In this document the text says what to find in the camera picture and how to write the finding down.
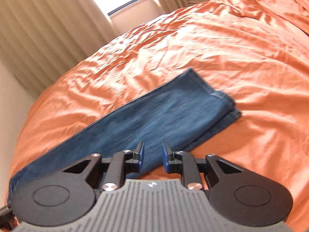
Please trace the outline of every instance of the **bed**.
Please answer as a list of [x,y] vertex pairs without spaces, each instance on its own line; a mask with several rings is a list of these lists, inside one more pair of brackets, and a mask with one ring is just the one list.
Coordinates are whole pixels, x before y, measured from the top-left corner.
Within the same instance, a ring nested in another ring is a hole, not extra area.
[[[230,95],[242,117],[192,150],[287,187],[287,224],[309,227],[309,0],[210,0],[144,23],[64,74],[32,105],[12,177],[118,107],[187,68]],[[159,167],[144,179],[178,177]]]

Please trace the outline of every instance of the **denim fabric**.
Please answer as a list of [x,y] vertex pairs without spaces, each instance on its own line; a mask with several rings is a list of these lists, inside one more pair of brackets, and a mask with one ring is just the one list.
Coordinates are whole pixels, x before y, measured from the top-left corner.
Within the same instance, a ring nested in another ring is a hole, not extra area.
[[209,86],[193,69],[118,108],[30,163],[10,180],[8,203],[23,183],[50,173],[86,155],[133,150],[145,143],[143,170],[138,177],[161,162],[161,145],[188,151],[220,132],[239,116],[234,101]]

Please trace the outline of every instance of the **silver screw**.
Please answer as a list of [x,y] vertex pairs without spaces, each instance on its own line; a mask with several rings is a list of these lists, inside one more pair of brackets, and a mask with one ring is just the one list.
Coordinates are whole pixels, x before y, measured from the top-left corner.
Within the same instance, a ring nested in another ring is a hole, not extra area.
[[149,182],[148,183],[148,186],[150,186],[150,187],[155,187],[157,184],[155,183],[155,182]]
[[103,186],[102,186],[102,189],[104,191],[114,191],[118,188],[118,186],[115,184],[115,183],[105,183]]
[[190,190],[200,190],[203,188],[203,185],[197,182],[192,182],[187,185],[187,188]]

